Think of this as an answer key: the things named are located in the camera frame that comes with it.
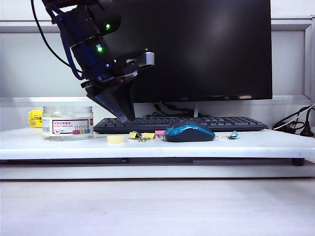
black keyboard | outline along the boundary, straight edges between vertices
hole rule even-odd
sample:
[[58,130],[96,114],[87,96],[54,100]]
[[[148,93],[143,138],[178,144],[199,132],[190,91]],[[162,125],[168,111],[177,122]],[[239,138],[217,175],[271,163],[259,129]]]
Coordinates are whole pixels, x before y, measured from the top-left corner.
[[214,132],[258,131],[267,128],[265,124],[247,117],[142,117],[133,121],[105,118],[94,127],[94,131],[100,134],[128,134],[130,131],[154,133],[156,130],[165,130],[172,122],[181,120],[198,122]]

white tabletop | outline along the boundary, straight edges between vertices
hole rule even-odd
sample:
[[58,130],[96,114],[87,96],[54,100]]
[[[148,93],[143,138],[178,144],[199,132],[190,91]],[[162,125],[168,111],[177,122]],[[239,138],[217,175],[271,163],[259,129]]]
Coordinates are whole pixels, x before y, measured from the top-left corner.
[[[230,132],[218,133],[229,135]],[[0,159],[122,158],[122,157],[257,157],[312,158],[315,139],[263,130],[239,132],[236,140],[171,143],[156,138],[144,143],[128,139],[109,144],[107,135],[95,134],[82,141],[50,142],[42,139],[41,129],[25,128],[0,133]]]
[[3,236],[313,236],[315,179],[0,182]]

black monitor screen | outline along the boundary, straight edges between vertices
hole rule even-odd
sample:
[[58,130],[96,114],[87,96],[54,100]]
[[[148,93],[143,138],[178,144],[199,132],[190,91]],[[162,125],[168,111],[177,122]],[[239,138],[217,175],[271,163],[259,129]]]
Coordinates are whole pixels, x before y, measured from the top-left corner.
[[272,98],[270,0],[117,1],[114,55],[148,48],[134,102]]

computer mouse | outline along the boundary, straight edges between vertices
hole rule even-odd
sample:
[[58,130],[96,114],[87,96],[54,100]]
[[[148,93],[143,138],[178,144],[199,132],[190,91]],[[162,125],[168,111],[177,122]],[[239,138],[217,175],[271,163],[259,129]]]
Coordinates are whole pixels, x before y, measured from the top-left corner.
[[165,130],[165,138],[170,142],[212,141],[215,133],[207,126],[194,121],[176,121]]

robotic arm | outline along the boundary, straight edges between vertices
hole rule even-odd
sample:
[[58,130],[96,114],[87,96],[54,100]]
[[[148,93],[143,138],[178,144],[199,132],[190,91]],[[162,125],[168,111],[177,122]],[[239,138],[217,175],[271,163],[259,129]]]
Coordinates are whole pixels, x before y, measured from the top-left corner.
[[[69,66],[87,97],[122,120],[134,119],[132,80],[137,71],[154,65],[154,53],[130,52],[113,58],[104,35],[116,31],[121,16],[113,0],[42,0],[57,24]],[[77,5],[71,11],[61,8]],[[71,51],[82,68],[75,68]]]

